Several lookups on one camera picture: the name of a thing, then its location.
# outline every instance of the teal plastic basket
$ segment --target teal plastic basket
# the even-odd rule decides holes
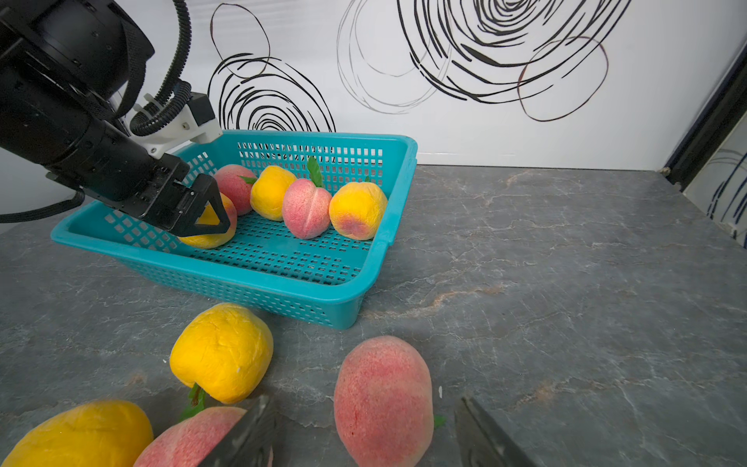
[[[192,169],[187,183],[227,164],[244,165],[257,175],[278,165],[308,178],[306,159],[312,155],[333,194],[370,176],[388,197],[372,241],[350,240],[332,227],[320,237],[300,240],[284,223],[253,211],[239,217],[230,242],[198,250],[100,202],[60,222],[52,239],[113,256],[163,285],[346,329],[356,321],[363,296],[394,243],[417,149],[416,142],[403,136],[232,130],[213,143],[193,143],[176,153]]]

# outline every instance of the basket rim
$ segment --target basket rim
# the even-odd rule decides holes
[[[224,130],[224,134],[243,134],[267,136],[294,136],[311,138],[335,138],[336,140],[365,138],[368,140],[398,140],[406,144],[406,154],[404,155],[402,166],[400,167],[397,179],[394,183],[394,189],[390,195],[387,208],[384,212],[381,227],[373,238],[368,255],[361,266],[360,273],[347,281],[338,285],[325,285],[305,280],[293,279],[290,277],[277,276],[271,273],[263,273],[236,267],[231,265],[222,265],[205,261],[198,258],[189,258],[161,251],[147,250],[134,247],[129,244],[121,244],[115,241],[103,240],[101,238],[90,237],[74,233],[71,226],[78,219],[84,217],[88,211],[95,209],[103,203],[94,201],[83,208],[80,208],[70,216],[63,219],[54,227],[51,233],[53,241],[78,247],[83,250],[101,253],[114,258],[137,262],[153,267],[166,268],[177,272],[183,272],[195,276],[205,277],[211,280],[217,280],[230,285],[240,287],[250,287],[258,291],[278,294],[285,297],[295,297],[301,300],[309,300],[325,304],[339,304],[354,300],[363,295],[376,282],[379,276],[386,250],[394,243],[394,236],[397,233],[399,221],[401,220],[404,203],[412,183],[412,177],[417,164],[418,144],[415,140],[406,136],[393,134],[356,134],[356,133],[320,133],[320,132],[260,132],[250,130]],[[197,143],[192,143],[174,152],[174,155],[180,156],[183,152],[194,148]]]

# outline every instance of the black swirl drawing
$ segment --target black swirl drawing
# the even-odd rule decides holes
[[[237,37],[234,31],[229,35],[230,39],[224,41],[225,47],[234,53],[220,50],[217,35],[221,27],[214,24],[220,8],[230,14],[227,19],[232,22],[244,26],[255,23],[267,38],[259,19],[245,7],[221,3],[213,12],[210,34],[221,62],[210,77],[208,95],[211,99],[218,98],[220,127],[334,132],[335,121],[319,89],[300,71],[279,58],[271,57],[269,39],[266,53],[235,52],[237,47],[246,47],[251,42],[239,40],[241,37]]]
[[[385,90],[371,92],[376,67],[358,47],[366,28],[357,25],[367,1],[352,0],[341,21],[340,76],[362,104],[401,113],[430,93],[392,105]],[[398,0],[397,12],[414,69],[434,89],[485,104],[520,101],[530,118],[551,121],[582,107],[604,82],[609,63],[602,43],[630,2]]]
[[[730,230],[731,237],[747,248],[747,154],[730,149],[719,150],[704,167],[717,164],[733,165],[728,176],[719,183],[710,199],[706,215]]]

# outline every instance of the peach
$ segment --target peach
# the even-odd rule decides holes
[[[288,230],[308,240],[329,228],[329,201],[332,195],[308,179],[291,184],[282,200],[282,219]]]
[[[243,216],[252,210],[252,186],[241,177],[256,179],[257,175],[242,165],[221,167],[213,178],[218,182],[218,190],[225,194],[236,206],[236,214]]]
[[[200,248],[203,250],[210,250],[211,248],[219,247],[220,245],[231,240],[236,234],[236,223],[238,222],[236,208],[233,202],[225,194],[220,194],[220,200],[223,202],[223,207],[226,209],[226,213],[231,220],[231,226],[228,232],[222,234],[205,234],[205,235],[193,235],[191,237],[177,237],[183,244],[189,245],[190,247]],[[218,214],[215,214],[215,209],[208,203],[205,207],[202,215],[197,219],[195,224],[208,224],[210,226],[216,226],[220,220]]]
[[[205,409],[164,431],[133,467],[197,467],[246,412],[239,407]]]
[[[3,467],[132,467],[153,441],[143,410],[125,400],[97,400],[62,412],[18,441]]]
[[[252,187],[252,208],[265,219],[282,220],[282,199],[285,192],[296,181],[289,170],[270,165],[262,170]]]
[[[359,467],[413,467],[433,437],[430,372],[410,344],[385,335],[345,357],[335,425]]]
[[[329,202],[329,219],[343,237],[370,240],[379,229],[386,205],[386,195],[376,184],[350,182]]]

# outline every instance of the black door frame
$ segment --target black door frame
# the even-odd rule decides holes
[[[747,46],[666,163],[666,178],[687,188],[747,113]]]

